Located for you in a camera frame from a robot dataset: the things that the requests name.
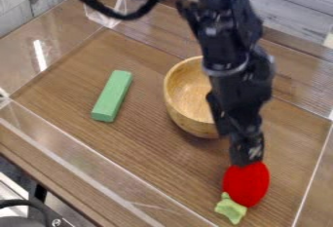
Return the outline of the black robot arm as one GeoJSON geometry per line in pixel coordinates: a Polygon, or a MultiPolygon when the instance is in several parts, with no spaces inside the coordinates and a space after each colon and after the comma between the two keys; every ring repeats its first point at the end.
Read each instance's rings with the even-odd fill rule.
{"type": "Polygon", "coordinates": [[[200,45],[213,125],[230,138],[230,162],[244,167],[263,158],[260,109],[271,98],[274,62],[259,45],[262,20],[250,0],[176,0],[200,45]]]}

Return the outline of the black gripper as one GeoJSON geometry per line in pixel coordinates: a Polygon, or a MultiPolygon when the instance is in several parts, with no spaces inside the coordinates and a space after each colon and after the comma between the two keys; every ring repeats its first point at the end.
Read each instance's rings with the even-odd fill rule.
{"type": "Polygon", "coordinates": [[[260,109],[271,97],[272,56],[255,52],[235,59],[205,56],[205,74],[211,84],[205,99],[216,134],[230,134],[230,162],[244,167],[263,158],[260,109]]]}

